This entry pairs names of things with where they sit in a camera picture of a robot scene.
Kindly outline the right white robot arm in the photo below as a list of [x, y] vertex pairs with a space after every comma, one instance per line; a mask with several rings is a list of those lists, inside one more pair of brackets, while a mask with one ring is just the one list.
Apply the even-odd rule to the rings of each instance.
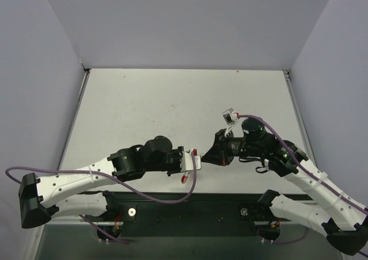
[[341, 253], [358, 254], [367, 245], [367, 206], [337, 187], [302, 149], [283, 140], [263, 119], [251, 115], [242, 118], [243, 137], [235, 137], [228, 129], [219, 130], [202, 162], [227, 166], [234, 158], [243, 163], [259, 161], [265, 171], [271, 170], [300, 188], [316, 206], [293, 201], [273, 190], [267, 190], [259, 204], [277, 218], [320, 233]]

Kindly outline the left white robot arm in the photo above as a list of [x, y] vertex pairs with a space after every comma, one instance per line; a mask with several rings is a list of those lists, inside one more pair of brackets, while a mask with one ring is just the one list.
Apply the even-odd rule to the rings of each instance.
[[140, 179], [151, 171], [165, 171], [167, 175], [192, 171], [192, 158], [191, 152], [183, 147], [174, 149], [168, 138], [157, 136], [71, 173], [43, 177], [26, 174], [18, 192], [21, 226], [29, 229], [49, 222], [62, 210], [60, 202], [93, 188]]

